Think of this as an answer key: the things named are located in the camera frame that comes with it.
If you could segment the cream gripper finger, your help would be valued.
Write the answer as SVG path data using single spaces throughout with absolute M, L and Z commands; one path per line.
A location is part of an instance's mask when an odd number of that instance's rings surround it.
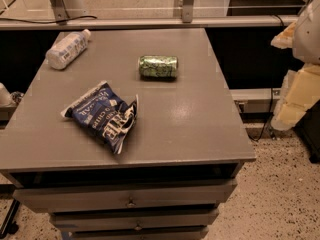
M 295 27 L 296 22 L 292 22 L 281 33 L 272 39 L 271 45 L 279 49 L 291 48 L 293 46 Z
M 271 126 L 279 131 L 294 127 L 320 100 L 320 66 L 306 63 L 297 72 L 289 70 L 283 79 Z

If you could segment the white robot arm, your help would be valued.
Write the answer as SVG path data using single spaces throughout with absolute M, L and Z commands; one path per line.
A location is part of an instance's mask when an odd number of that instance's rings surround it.
M 312 0 L 271 45 L 291 48 L 293 57 L 304 63 L 297 72 L 289 70 L 285 75 L 271 119 L 274 129 L 286 131 L 320 100 L 320 0 Z

